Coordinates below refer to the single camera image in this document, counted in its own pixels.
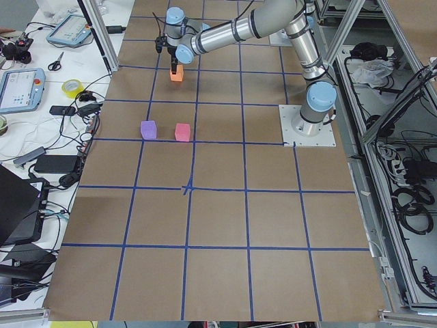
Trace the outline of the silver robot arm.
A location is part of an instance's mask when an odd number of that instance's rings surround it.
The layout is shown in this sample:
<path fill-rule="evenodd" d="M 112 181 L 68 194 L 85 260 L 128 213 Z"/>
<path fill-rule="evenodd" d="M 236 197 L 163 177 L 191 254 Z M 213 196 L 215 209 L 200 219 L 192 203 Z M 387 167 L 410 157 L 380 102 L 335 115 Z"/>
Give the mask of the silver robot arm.
<path fill-rule="evenodd" d="M 157 37 L 157 52 L 167 49 L 171 72 L 178 64 L 189 64 L 198 55 L 210 53 L 230 44 L 261 39 L 284 30 L 291 41 L 307 83 L 305 102 L 292 119 L 292 127 L 301 135 L 317 135 L 331 121 L 325 117 L 337 98 L 309 21 L 304 1 L 265 1 L 263 5 L 216 26 L 188 18 L 179 7 L 171 7 L 165 17 L 166 32 Z"/>

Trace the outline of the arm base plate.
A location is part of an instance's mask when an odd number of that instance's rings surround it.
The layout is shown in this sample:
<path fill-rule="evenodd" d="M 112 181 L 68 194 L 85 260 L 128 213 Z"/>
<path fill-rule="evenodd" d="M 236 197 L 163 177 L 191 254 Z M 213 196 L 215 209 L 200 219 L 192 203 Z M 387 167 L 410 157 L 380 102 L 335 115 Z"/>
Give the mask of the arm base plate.
<path fill-rule="evenodd" d="M 279 105 L 281 134 L 285 147 L 336 147 L 331 123 L 308 123 L 300 115 L 300 105 Z"/>
<path fill-rule="evenodd" d="M 289 37 L 286 34 L 284 29 L 282 29 L 276 33 L 270 34 L 269 35 L 269 43 L 270 43 L 270 46 L 292 47 L 292 42 L 289 39 Z"/>

